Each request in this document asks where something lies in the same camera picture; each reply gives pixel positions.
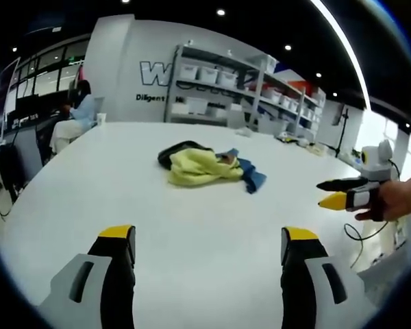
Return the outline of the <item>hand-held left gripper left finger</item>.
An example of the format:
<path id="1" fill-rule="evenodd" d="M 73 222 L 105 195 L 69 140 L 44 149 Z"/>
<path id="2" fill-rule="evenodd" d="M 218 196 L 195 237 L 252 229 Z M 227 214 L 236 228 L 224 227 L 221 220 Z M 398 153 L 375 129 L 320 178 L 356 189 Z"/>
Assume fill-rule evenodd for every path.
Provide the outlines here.
<path id="1" fill-rule="evenodd" d="M 135 238 L 132 225 L 107 228 L 51 279 L 37 311 L 52 328 L 134 327 Z"/>

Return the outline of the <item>person's right hand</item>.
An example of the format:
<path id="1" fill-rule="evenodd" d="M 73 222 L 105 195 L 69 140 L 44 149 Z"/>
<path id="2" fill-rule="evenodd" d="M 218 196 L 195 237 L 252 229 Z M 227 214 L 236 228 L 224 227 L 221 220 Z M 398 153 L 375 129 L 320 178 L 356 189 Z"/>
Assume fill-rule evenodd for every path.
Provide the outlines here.
<path id="1" fill-rule="evenodd" d="M 411 178 L 406 182 L 389 181 L 379 189 L 385 203 L 383 221 L 395 221 L 411 213 Z"/>

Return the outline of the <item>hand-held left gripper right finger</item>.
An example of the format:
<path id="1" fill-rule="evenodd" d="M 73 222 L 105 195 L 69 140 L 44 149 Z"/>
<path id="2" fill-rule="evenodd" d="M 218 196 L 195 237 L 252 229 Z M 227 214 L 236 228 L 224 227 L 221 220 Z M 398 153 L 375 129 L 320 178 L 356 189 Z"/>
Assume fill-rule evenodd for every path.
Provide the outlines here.
<path id="1" fill-rule="evenodd" d="M 282 328 L 362 328 L 377 308 L 364 281 L 306 229 L 282 228 Z"/>

